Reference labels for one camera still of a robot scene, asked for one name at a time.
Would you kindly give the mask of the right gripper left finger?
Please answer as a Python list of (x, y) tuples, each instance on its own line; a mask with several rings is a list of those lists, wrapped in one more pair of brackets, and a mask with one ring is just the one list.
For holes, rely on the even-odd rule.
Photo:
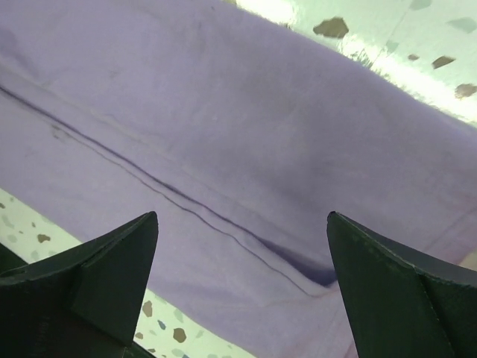
[(133, 337), (157, 246), (145, 213), (35, 263), (1, 247), (2, 357), (149, 357)]

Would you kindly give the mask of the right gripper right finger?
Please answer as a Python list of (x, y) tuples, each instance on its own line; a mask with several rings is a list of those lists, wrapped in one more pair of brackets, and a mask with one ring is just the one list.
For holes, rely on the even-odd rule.
[(476, 272), (337, 212), (326, 234), (359, 357), (476, 357)]

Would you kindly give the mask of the purple t shirt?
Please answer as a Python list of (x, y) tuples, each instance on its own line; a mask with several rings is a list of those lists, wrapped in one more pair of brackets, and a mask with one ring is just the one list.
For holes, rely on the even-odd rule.
[(78, 239), (155, 211), (150, 289), (256, 357), (349, 357), (337, 211), (476, 247), (476, 130), (222, 1), (3, 1), (1, 187)]

